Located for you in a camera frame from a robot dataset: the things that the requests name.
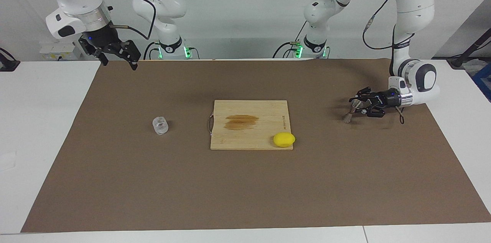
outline brown stain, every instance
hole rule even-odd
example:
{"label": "brown stain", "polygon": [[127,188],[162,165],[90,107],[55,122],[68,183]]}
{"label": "brown stain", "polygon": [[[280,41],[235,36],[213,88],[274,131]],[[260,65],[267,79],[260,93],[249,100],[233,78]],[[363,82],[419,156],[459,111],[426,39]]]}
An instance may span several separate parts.
{"label": "brown stain", "polygon": [[231,115],[226,117],[226,119],[228,119],[228,122],[224,127],[228,130],[253,129],[259,120],[257,116],[253,115]]}

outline black wire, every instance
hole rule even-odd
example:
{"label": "black wire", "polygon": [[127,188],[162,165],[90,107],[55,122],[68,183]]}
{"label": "black wire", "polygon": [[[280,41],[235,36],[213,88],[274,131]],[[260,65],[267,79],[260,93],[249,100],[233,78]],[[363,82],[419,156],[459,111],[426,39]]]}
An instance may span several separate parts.
{"label": "black wire", "polygon": [[8,56],[10,56],[12,58],[12,60],[14,61],[17,61],[17,59],[14,58],[14,56],[12,56],[12,54],[10,54],[8,51],[6,51],[5,49],[2,49],[0,48],[0,51],[3,51],[5,54],[7,54]]}
{"label": "black wire", "polygon": [[[298,32],[298,35],[297,37],[295,38],[295,42],[300,40],[299,37],[300,37],[300,34],[302,33],[303,29],[305,28],[305,25],[307,24],[307,21],[305,21],[305,23],[303,23],[302,25],[302,28],[300,28],[300,31]],[[286,57],[289,57],[290,56],[290,52],[291,52],[291,49],[293,49],[293,44],[292,46],[290,47],[290,49],[288,50],[288,55]]]}
{"label": "black wire", "polygon": [[198,49],[197,49],[197,48],[189,48],[189,49],[193,49],[193,50],[195,50],[195,51],[196,51],[196,54],[198,54],[198,60],[200,60],[200,59],[201,59],[201,58],[200,58],[200,56],[199,56],[199,51],[198,51]]}
{"label": "black wire", "polygon": [[283,54],[283,57],[282,57],[282,58],[285,58],[286,53],[290,53],[291,51],[297,51],[297,49],[288,49],[288,50],[287,50],[287,51],[285,51],[285,53]]}
{"label": "black wire", "polygon": [[139,32],[138,30],[136,30],[134,28],[131,28],[130,26],[128,26],[128,29],[129,30],[133,30],[135,32],[138,32],[138,34],[142,35],[142,37],[144,37],[145,40],[149,40],[150,39],[150,35],[152,34],[153,26],[155,24],[155,19],[157,17],[157,9],[156,9],[155,5],[151,1],[149,1],[149,0],[143,0],[143,1],[144,2],[147,2],[149,5],[151,5],[153,7],[153,10],[154,10],[154,16],[152,18],[152,23],[150,24],[150,30],[148,32],[148,36],[145,36],[143,33]]}
{"label": "black wire", "polygon": [[150,49],[150,47],[155,44],[155,42],[152,42],[150,44],[148,44],[147,48],[145,49],[145,53],[143,54],[143,59],[145,60],[147,58],[147,52],[148,50]]}
{"label": "black wire", "polygon": [[[491,44],[491,40],[490,40],[489,42],[487,42],[486,44],[483,44],[482,46],[480,46],[480,47],[479,47],[478,49],[476,49],[474,52],[476,52],[476,51],[478,51],[478,50],[480,50],[480,49],[485,48],[485,47],[486,47],[486,46],[488,46],[489,44]],[[450,57],[444,57],[444,58],[447,58],[447,59],[452,59],[452,58],[457,58],[457,57],[462,56],[462,55],[463,55],[463,53],[461,53],[461,54],[457,54],[457,55],[454,55],[454,56],[450,56]]]}
{"label": "black wire", "polygon": [[275,57],[276,57],[276,55],[278,54],[279,50],[280,50],[282,47],[287,46],[287,45],[289,45],[289,44],[290,44],[290,42],[286,42],[286,43],[282,44],[281,46],[279,46],[279,48],[277,49],[277,51],[275,51],[275,54],[273,54],[273,57],[272,57],[272,58],[275,58]]}
{"label": "black wire", "polygon": [[400,109],[398,112],[400,112],[400,114],[399,114],[399,122],[400,122],[400,124],[404,125],[405,124],[405,117],[402,114],[404,112],[404,108]]}
{"label": "black wire", "polygon": [[491,41],[487,42],[486,44],[480,46],[478,49],[476,49],[476,51],[480,50],[480,49],[483,49],[485,48],[487,45],[491,44]]}
{"label": "black wire", "polygon": [[158,51],[158,49],[152,49],[148,55],[148,59],[152,60],[152,51]]}
{"label": "black wire", "polygon": [[[387,2],[388,2],[388,1],[389,1],[389,0],[385,0],[385,2],[384,2],[384,3],[383,3],[383,4],[382,4],[380,7],[379,7],[379,9],[377,9],[377,11],[375,11],[375,13],[373,14],[372,18],[370,19],[372,22],[375,20],[375,17],[377,16],[377,14],[379,14],[379,12],[380,12],[380,11],[381,11],[381,10],[384,8],[384,6],[387,4]],[[387,47],[382,47],[382,48],[374,48],[374,47],[370,46],[370,45],[367,43],[366,39],[365,39],[365,34],[366,34],[366,32],[368,31],[368,29],[369,29],[369,28],[370,28],[370,26],[368,26],[368,28],[365,28],[365,29],[363,30],[362,39],[363,39],[363,43],[365,44],[365,46],[367,46],[369,49],[374,49],[374,50],[377,50],[377,51],[380,51],[380,50],[382,50],[382,49],[390,49],[391,47],[393,47],[393,45],[392,45],[392,46],[387,46]],[[402,42],[397,43],[397,44],[402,44],[402,43],[404,43],[404,42],[406,42],[406,41],[410,40],[412,37],[414,37],[414,35],[415,35],[415,34],[413,33],[413,34],[412,34],[410,37],[408,37],[407,39],[405,39],[405,40],[403,40]]]}

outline white wall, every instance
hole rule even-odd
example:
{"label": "white wall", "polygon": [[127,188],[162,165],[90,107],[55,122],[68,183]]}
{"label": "white wall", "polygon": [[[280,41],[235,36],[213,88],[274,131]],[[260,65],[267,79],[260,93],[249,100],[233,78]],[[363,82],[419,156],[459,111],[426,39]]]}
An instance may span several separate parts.
{"label": "white wall", "polygon": [[[51,40],[48,33],[36,31],[41,30],[39,19],[54,11],[56,2],[26,1],[25,4],[22,0],[0,0],[0,44],[13,53],[21,54],[23,58],[20,59],[38,60],[35,46],[39,38]],[[311,0],[186,1],[188,13],[177,23],[183,37],[200,49],[203,58],[249,58],[271,57],[279,44],[293,40],[304,22],[303,6]],[[436,1],[435,20],[412,41],[412,56],[415,58],[431,58],[483,0]],[[347,9],[330,20],[331,37],[328,44],[333,48],[331,57],[389,56],[389,51],[371,51],[361,41],[361,32],[367,20],[381,3],[382,0],[353,0]],[[132,11],[131,0],[106,0],[106,4],[114,6],[114,23],[147,31],[149,24]],[[25,7],[32,8],[30,14],[37,18],[27,17],[26,11],[29,9]],[[368,41],[374,46],[389,44],[395,19],[395,3],[391,1],[367,33]],[[7,20],[8,26],[5,26],[4,20]],[[140,49],[146,45],[131,31],[122,31],[120,35],[121,39],[134,39]],[[23,42],[15,43],[11,40],[14,38]]]}
{"label": "white wall", "polygon": [[[447,41],[438,51],[436,56],[450,57],[463,53],[490,28],[491,0],[484,0],[484,2],[471,14],[469,19],[462,24],[459,30],[457,30],[449,41]],[[491,57],[491,44],[472,53],[471,57]]]}

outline clear plastic cup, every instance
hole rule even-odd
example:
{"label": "clear plastic cup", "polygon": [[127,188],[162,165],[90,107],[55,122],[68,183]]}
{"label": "clear plastic cup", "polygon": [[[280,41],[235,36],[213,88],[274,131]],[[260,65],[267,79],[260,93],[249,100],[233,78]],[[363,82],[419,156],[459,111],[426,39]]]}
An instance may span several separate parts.
{"label": "clear plastic cup", "polygon": [[163,116],[156,117],[153,120],[152,124],[157,135],[163,135],[169,130],[169,125],[167,124],[167,121]]}

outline white table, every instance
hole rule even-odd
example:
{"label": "white table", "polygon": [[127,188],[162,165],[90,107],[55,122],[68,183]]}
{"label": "white table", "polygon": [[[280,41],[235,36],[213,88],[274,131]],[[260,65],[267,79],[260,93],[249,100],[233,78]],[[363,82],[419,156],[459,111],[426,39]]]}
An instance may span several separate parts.
{"label": "white table", "polygon": [[[445,61],[432,63],[437,67],[442,93],[428,107],[491,210],[491,103],[464,71],[452,70]],[[18,234],[98,67],[97,61],[23,62],[15,72],[0,73],[0,156],[16,153],[16,166],[0,172],[2,243],[491,242],[491,223]]]}

